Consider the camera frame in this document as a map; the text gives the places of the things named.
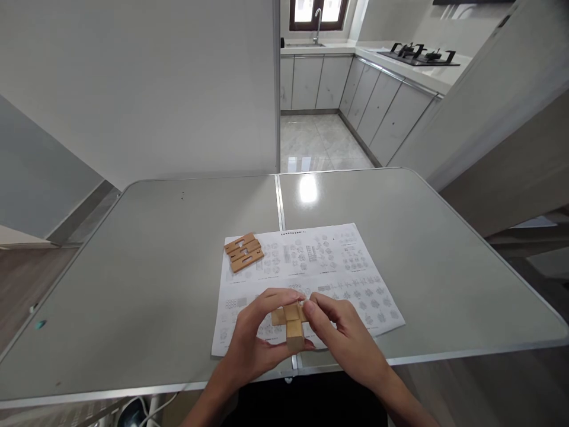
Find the hand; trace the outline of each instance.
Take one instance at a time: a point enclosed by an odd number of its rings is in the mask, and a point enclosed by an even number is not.
[[[257,330],[268,313],[305,298],[293,289],[269,288],[239,313],[227,354],[216,368],[216,372],[223,372],[223,382],[233,391],[297,353],[291,352],[286,342],[272,345],[258,338]],[[305,339],[304,349],[314,350],[315,347]]]
[[[350,301],[313,292],[304,303],[304,314],[342,369],[377,394],[391,368]]]

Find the gray table top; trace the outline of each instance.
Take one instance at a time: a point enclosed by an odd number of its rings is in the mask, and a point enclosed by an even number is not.
[[[284,174],[280,188],[286,230],[356,224],[407,322],[376,339],[390,364],[569,342],[565,321],[415,172]],[[327,350],[297,360],[299,374],[340,369]]]
[[[0,363],[0,407],[203,388],[220,359],[224,239],[278,231],[276,188],[275,176],[130,186]],[[292,374],[288,359],[265,378]]]
[[[219,360],[224,238],[349,222],[407,321],[376,340],[391,364],[568,342],[561,317],[412,171],[141,181],[0,356],[0,408],[203,388]],[[305,352],[263,378],[338,369]]]

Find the white wall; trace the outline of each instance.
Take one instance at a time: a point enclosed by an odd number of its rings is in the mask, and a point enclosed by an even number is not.
[[[389,166],[413,169],[442,190],[569,88],[569,4],[519,0],[513,9],[421,137],[405,141]]]
[[[120,190],[276,172],[273,2],[1,9],[0,94]]]
[[[474,56],[510,4],[434,6],[433,0],[369,0],[358,41],[424,43]]]
[[[102,181],[0,96],[0,224],[47,237]]]
[[[3,244],[19,244],[19,243],[49,243],[21,231],[12,230],[11,228],[0,225],[0,246]]]
[[[366,10],[369,0],[359,0],[354,10],[354,18],[350,26],[350,34],[348,39],[352,41],[357,41],[360,37],[360,31],[362,30],[363,20],[366,16]]]
[[[344,17],[344,26],[341,31],[320,31],[321,40],[346,41],[350,34],[351,22],[354,18],[358,0],[349,0]],[[284,40],[312,40],[316,37],[316,31],[289,31],[290,27],[290,0],[280,0],[280,36]]]

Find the gas stove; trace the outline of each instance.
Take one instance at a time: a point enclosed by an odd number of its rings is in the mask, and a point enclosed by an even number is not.
[[[460,64],[452,62],[456,51],[446,50],[448,53],[446,59],[442,59],[442,54],[439,53],[440,49],[437,51],[432,51],[429,53],[423,53],[423,51],[428,50],[424,47],[424,44],[416,44],[413,46],[412,43],[403,45],[402,43],[395,43],[389,52],[378,52],[380,55],[387,56],[391,59],[404,62],[411,66],[459,66]]]

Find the forearm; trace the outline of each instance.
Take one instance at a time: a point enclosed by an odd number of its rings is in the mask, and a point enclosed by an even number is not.
[[[209,426],[221,413],[223,405],[237,390],[227,381],[224,381],[222,370],[223,368],[214,371],[202,395],[180,427]]]
[[[385,379],[373,392],[398,427],[437,427],[439,425],[411,394],[393,369],[389,368]]]

